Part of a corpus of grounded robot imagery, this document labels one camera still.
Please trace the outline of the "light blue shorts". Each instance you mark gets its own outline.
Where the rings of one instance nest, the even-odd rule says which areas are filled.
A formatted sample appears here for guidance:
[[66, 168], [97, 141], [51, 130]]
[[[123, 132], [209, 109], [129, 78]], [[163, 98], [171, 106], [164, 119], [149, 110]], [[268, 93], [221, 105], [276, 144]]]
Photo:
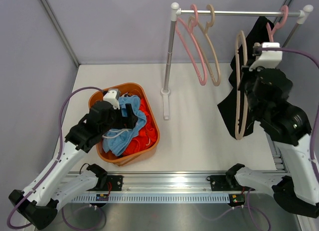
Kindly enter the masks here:
[[141, 110], [140, 97], [123, 96], [118, 99], [124, 122], [114, 126], [103, 135], [102, 148], [104, 152], [111, 152], [116, 157], [123, 155], [133, 138], [146, 125], [147, 117]]

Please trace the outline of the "bright orange shorts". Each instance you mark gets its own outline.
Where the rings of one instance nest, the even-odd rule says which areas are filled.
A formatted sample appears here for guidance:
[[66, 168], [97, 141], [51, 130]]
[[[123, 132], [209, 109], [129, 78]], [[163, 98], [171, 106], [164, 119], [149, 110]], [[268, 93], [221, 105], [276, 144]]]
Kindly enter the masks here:
[[151, 123], [151, 116], [147, 110], [145, 99], [141, 100], [139, 110], [145, 114], [146, 124], [142, 125], [142, 128], [139, 130], [138, 135], [131, 140], [131, 142], [123, 152], [123, 156], [132, 155], [150, 148], [158, 138], [156, 130]]

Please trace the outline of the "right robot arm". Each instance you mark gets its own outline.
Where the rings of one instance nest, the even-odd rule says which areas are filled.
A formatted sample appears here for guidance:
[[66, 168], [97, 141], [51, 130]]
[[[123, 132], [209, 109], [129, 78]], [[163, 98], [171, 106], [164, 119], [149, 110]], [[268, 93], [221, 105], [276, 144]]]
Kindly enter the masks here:
[[287, 101], [293, 83], [279, 69], [242, 67], [239, 88], [244, 88], [253, 120], [279, 148], [288, 176], [272, 176], [236, 164], [226, 172], [226, 185], [233, 190], [248, 187], [268, 194], [285, 211], [319, 216], [319, 184], [310, 151], [311, 128], [306, 113]]

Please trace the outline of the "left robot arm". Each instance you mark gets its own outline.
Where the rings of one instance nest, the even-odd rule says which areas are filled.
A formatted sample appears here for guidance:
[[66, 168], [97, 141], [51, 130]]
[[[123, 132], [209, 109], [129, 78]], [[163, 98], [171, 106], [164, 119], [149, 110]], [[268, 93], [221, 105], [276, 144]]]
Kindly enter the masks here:
[[102, 136], [111, 129], [133, 129], [138, 120], [131, 104], [114, 108], [108, 101], [97, 101], [65, 137], [56, 158], [52, 159], [35, 180], [23, 190], [13, 190], [9, 200], [37, 229], [46, 228], [57, 213], [73, 198], [87, 190], [110, 188], [107, 171], [97, 164], [86, 170], [63, 187], [60, 182]]

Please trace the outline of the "pink hanger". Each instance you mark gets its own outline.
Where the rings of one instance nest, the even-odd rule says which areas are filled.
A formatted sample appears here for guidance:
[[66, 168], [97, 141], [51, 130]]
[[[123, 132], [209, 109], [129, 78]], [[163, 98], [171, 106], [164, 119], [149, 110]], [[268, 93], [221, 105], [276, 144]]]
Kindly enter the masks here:
[[268, 33], [269, 42], [274, 42], [274, 34], [275, 34], [275, 32], [278, 29], [281, 29], [285, 25], [285, 23], [287, 21], [288, 14], [289, 14], [289, 7], [287, 5], [283, 5], [280, 8], [280, 11], [283, 13], [283, 18], [282, 18], [282, 20], [280, 22], [275, 23], [273, 28], [271, 28], [269, 23], [266, 24], [266, 29], [267, 29], [267, 33]]
[[[183, 45], [191, 63], [192, 63], [192, 65], [193, 65], [193, 68], [196, 72], [199, 84], [201, 86], [205, 86], [207, 83], [207, 68], [205, 67], [203, 55], [200, 51], [198, 42], [196, 41], [195, 36], [193, 34], [193, 29], [199, 24], [198, 10], [197, 10], [197, 6], [195, 4], [191, 4], [190, 9], [194, 12], [194, 20], [190, 23], [190, 26], [188, 26], [183, 19], [177, 17], [176, 18], [176, 25], [175, 25], [175, 32], [178, 35], [180, 41], [182, 42], [182, 45]], [[188, 47], [188, 45], [185, 41], [185, 38], [183, 37], [183, 35], [181, 34], [181, 32], [178, 28], [179, 24], [181, 24], [184, 27], [184, 29], [187, 31], [187, 34], [189, 35], [189, 37], [192, 41], [192, 44], [194, 45], [194, 48], [195, 48], [197, 55], [199, 57], [199, 60], [200, 60], [200, 64], [202, 66], [202, 73], [200, 72], [200, 70], [195, 62], [195, 59], [190, 51], [190, 48]]]

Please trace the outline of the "black shorts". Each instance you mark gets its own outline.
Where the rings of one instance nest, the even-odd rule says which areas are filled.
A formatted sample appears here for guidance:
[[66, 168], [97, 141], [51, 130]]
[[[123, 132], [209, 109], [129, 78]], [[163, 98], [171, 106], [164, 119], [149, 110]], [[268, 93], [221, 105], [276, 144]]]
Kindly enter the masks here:
[[239, 31], [235, 40], [235, 55], [230, 63], [232, 72], [228, 78], [232, 90], [217, 107], [224, 124], [232, 138], [241, 140], [253, 133], [254, 125], [248, 111], [248, 103], [245, 92], [239, 89], [242, 76], [241, 68], [247, 61], [252, 60], [253, 46], [255, 43], [269, 42], [266, 24], [271, 28], [274, 24], [264, 16], [258, 17], [252, 30], [247, 36]]

